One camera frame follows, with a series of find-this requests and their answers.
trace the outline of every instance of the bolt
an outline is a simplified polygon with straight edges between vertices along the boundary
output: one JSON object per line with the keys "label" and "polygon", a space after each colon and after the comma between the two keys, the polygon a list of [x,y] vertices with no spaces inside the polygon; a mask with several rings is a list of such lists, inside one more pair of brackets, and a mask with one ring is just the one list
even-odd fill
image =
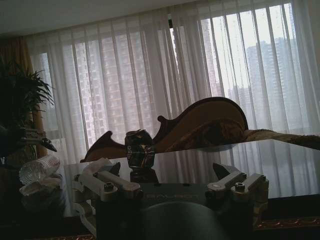
{"label": "bolt", "polygon": [[237,192],[243,192],[245,190],[245,185],[243,183],[241,183],[241,182],[237,182],[235,184],[235,190]]}
{"label": "bolt", "polygon": [[79,177],[80,177],[80,174],[75,175],[75,176],[74,176],[74,180],[75,180],[76,182],[78,182],[78,181],[79,181]]}
{"label": "bolt", "polygon": [[204,193],[204,195],[205,195],[205,197],[207,198],[207,199],[213,199],[214,198],[214,193],[212,192],[212,191],[206,191],[205,193]]}
{"label": "bolt", "polygon": [[143,196],[144,196],[144,191],[142,191],[141,189],[135,191],[135,193],[134,193],[135,199],[142,199]]}
{"label": "bolt", "polygon": [[112,189],[114,189],[114,184],[112,182],[107,182],[105,185],[104,185],[104,190],[106,192],[109,192],[109,191],[112,191]]}

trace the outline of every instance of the metal mechanism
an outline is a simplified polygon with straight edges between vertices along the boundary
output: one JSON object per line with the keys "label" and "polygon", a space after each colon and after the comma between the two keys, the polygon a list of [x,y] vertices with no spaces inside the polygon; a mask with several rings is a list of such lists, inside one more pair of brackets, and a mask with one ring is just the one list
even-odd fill
{"label": "metal mechanism", "polygon": [[[212,228],[215,231],[229,233],[232,229],[235,233],[248,233],[259,225],[261,213],[268,205],[269,181],[266,177],[255,173],[247,178],[245,173],[229,166],[214,163],[213,169],[219,180],[207,185],[155,184],[153,180],[140,181],[140,185],[120,178],[119,168],[120,164],[103,166],[100,172],[75,175],[72,182],[74,208],[79,212],[81,222],[99,239],[106,239],[107,236],[128,239],[131,234],[136,238],[143,237],[140,227],[153,233],[157,230],[155,226],[175,218],[180,224],[184,222],[187,228],[192,228],[199,221],[191,224],[180,215],[188,211],[198,213],[203,217],[201,219],[205,219],[197,225],[199,228],[207,230],[205,224],[211,224],[211,221],[215,224],[215,219],[219,219],[219,224]],[[105,225],[114,233],[110,234]],[[171,225],[171,231],[175,231],[174,224]]]}
{"label": "metal mechanism", "polygon": [[138,183],[126,181],[108,171],[94,174],[78,174],[72,182],[72,201],[81,222],[97,236],[96,217],[93,214],[92,203],[100,199],[102,202],[116,201],[119,194],[126,199],[141,199],[143,191]]}
{"label": "metal mechanism", "polygon": [[217,182],[209,183],[207,188],[205,195],[210,199],[221,200],[230,193],[232,200],[236,203],[251,201],[254,228],[261,222],[261,213],[268,207],[269,180],[258,173],[247,178],[245,173],[234,171]]}

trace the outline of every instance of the ornate wooden chair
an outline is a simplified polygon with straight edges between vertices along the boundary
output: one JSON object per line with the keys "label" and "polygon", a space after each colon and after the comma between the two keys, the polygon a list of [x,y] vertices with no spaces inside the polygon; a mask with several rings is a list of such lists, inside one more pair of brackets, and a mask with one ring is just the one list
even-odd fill
{"label": "ornate wooden chair", "polygon": [[[161,123],[153,139],[157,153],[240,142],[248,129],[244,112],[225,97],[197,101],[175,119],[157,119]],[[125,157],[125,146],[113,141],[111,135],[107,131],[101,136],[81,162]]]}

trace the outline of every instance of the sheer white curtain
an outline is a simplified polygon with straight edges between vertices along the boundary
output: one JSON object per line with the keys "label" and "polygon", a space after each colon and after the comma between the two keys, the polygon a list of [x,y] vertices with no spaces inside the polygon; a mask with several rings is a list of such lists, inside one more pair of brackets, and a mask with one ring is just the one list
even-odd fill
{"label": "sheer white curtain", "polygon": [[76,163],[108,130],[120,143],[139,128],[154,137],[158,115],[211,96],[238,103],[250,129],[319,133],[306,12],[303,0],[197,1],[29,36],[54,88],[47,135]]}
{"label": "sheer white curtain", "polygon": [[305,1],[198,1],[170,12],[178,101],[223,96],[240,105],[250,129],[319,133],[319,76]]}
{"label": "sheer white curtain", "polygon": [[44,128],[65,163],[109,130],[119,143],[128,131],[157,133],[157,116],[169,116],[162,55],[170,39],[166,9],[28,38],[34,68],[53,87]]}

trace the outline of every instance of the potted plant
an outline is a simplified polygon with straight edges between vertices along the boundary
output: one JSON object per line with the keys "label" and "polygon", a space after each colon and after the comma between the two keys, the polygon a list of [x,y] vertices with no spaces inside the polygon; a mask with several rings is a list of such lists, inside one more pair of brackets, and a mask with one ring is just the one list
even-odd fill
{"label": "potted plant", "polygon": [[[6,129],[35,128],[32,112],[42,111],[42,103],[53,103],[53,99],[50,85],[39,72],[24,70],[15,61],[5,64],[0,57],[0,125]],[[9,165],[16,162],[13,159],[18,159],[19,165],[36,159],[35,147],[27,145],[7,157]]]}

